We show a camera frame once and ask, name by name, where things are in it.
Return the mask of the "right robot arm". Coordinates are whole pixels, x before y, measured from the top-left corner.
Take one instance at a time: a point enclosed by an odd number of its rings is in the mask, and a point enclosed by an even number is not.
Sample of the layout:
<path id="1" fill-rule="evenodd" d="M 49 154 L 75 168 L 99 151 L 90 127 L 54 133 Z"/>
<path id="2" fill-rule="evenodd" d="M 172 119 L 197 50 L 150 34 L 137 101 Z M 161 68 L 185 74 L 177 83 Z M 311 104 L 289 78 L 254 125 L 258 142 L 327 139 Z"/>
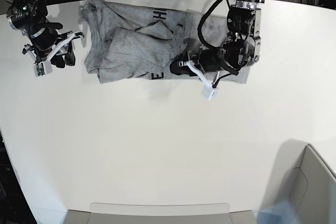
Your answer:
<path id="1" fill-rule="evenodd" d="M 59 33 L 63 25 L 47 18 L 47 0 L 13 0 L 7 11 L 7 20 L 14 30 L 22 32 L 30 44 L 22 53 L 29 54 L 38 76 L 45 75 L 47 68 L 74 66 L 76 57 L 72 41 L 84 37 L 82 32 Z"/>

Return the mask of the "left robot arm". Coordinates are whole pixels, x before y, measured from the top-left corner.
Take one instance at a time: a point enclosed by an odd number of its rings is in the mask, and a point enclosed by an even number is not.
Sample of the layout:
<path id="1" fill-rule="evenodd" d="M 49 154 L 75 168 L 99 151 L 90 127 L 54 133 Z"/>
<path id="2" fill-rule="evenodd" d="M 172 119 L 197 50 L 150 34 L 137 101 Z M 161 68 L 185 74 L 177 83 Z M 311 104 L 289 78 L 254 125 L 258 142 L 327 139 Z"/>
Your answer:
<path id="1" fill-rule="evenodd" d="M 228 4 L 226 36 L 223 42 L 215 45 L 205 38 L 204 28 L 222 1 L 229 0 L 217 0 L 198 23 L 196 31 L 203 48 L 188 49 L 170 64 L 172 74 L 198 77 L 211 89 L 216 89 L 219 82 L 224 80 L 246 83 L 251 66 L 260 57 L 261 9 L 258 4 L 265 0 L 233 0 L 233 4 Z"/>

